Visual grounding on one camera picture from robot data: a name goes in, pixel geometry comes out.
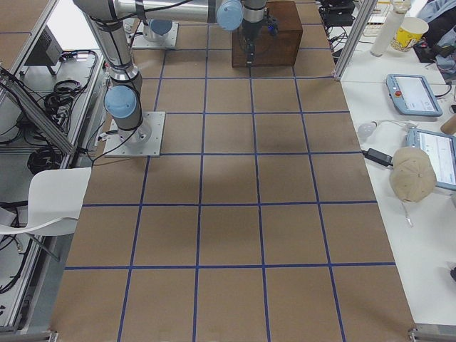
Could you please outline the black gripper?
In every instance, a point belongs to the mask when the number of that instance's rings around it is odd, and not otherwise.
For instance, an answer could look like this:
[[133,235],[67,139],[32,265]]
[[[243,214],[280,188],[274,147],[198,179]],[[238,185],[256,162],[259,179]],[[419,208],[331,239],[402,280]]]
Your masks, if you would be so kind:
[[250,21],[243,21],[242,22],[242,36],[244,38],[244,42],[246,45],[245,52],[246,52],[246,66],[252,66],[254,62],[254,43],[259,37],[261,32],[261,28],[263,26],[263,21],[258,22],[250,22]]

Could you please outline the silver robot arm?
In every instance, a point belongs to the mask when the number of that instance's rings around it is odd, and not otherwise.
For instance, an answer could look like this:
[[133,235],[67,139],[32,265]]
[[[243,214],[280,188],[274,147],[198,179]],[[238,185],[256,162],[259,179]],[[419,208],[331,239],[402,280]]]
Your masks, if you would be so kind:
[[254,59],[254,41],[266,21],[265,1],[75,1],[83,12],[108,62],[112,86],[127,90],[136,101],[131,115],[118,118],[109,110],[118,135],[126,145],[145,143],[152,128],[144,122],[140,91],[142,76],[134,64],[123,22],[129,18],[149,21],[194,21],[218,24],[226,31],[242,27],[247,42],[247,63]]
[[149,19],[144,22],[143,36],[148,41],[164,40],[172,29],[172,21]]

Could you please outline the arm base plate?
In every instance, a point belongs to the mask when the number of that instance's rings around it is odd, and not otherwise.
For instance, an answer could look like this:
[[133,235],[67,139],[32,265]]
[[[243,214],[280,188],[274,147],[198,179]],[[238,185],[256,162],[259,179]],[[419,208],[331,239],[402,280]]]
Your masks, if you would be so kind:
[[144,111],[142,125],[131,133],[120,131],[109,135],[105,141],[106,157],[159,157],[165,126],[165,112]]
[[179,24],[177,22],[173,22],[171,29],[164,35],[159,35],[147,28],[146,35],[140,35],[137,33],[133,39],[133,48],[155,50],[175,49],[178,27]]

